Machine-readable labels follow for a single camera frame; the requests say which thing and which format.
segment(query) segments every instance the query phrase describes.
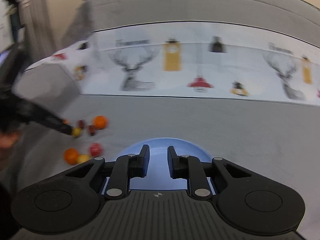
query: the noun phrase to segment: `red fruit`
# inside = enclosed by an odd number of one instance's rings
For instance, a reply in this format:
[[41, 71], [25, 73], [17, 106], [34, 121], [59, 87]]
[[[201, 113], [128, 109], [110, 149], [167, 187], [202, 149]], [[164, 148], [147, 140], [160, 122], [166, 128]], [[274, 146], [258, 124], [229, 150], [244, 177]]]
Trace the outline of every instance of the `red fruit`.
[[93, 143], [89, 148], [89, 152], [92, 157], [100, 156], [102, 154], [102, 151], [103, 150], [100, 143]]

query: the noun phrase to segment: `metal screw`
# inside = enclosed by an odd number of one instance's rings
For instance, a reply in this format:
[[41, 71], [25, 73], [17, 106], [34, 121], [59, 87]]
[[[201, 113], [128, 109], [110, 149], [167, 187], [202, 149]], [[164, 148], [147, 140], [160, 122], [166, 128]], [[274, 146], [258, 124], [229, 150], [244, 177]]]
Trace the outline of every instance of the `metal screw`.
[[199, 197], [207, 197], [210, 195], [210, 191], [205, 188], [199, 188], [195, 191], [195, 194]]
[[111, 188], [107, 190], [107, 195], [110, 197], [118, 197], [122, 194], [122, 190], [119, 188]]

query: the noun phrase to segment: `circular cap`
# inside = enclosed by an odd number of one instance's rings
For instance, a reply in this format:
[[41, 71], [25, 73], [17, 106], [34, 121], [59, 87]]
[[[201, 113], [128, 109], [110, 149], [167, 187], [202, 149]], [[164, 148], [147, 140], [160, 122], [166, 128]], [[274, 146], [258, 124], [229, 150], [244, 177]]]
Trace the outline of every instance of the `circular cap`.
[[118, 197], [122, 194], [122, 190], [118, 188], [111, 188], [107, 190], [107, 195], [110, 197]]
[[267, 190], [257, 190], [245, 196], [246, 204], [257, 211], [272, 212], [282, 205], [282, 199], [276, 193]]
[[199, 188], [195, 191], [195, 194], [199, 197], [207, 197], [210, 195], [210, 191], [205, 188]]
[[62, 190], [48, 190], [39, 194], [35, 199], [37, 208], [43, 211], [59, 211], [72, 202], [72, 196]]

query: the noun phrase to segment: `black lamp print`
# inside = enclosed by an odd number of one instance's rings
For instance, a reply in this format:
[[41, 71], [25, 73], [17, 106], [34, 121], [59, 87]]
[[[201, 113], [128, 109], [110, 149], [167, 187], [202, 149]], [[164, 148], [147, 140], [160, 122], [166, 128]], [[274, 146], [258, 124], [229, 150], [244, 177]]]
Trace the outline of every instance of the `black lamp print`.
[[212, 42], [209, 45], [208, 50], [215, 53], [226, 53], [225, 45], [221, 42], [221, 38], [217, 36], [212, 38]]

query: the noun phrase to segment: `blue plate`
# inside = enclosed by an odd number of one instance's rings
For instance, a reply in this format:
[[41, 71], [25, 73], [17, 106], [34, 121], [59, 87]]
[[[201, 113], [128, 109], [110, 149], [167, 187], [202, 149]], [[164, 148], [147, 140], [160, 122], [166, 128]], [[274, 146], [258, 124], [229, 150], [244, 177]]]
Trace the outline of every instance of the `blue plate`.
[[155, 138], [141, 141], [123, 150], [119, 156], [129, 153], [139, 154], [142, 146], [150, 147], [150, 161], [148, 173], [145, 178], [133, 178], [130, 180], [130, 189], [143, 190], [173, 190], [187, 189], [187, 180], [171, 179], [167, 161], [167, 149], [173, 146], [177, 155], [196, 156], [202, 162], [211, 162], [212, 158], [198, 145], [176, 138]]

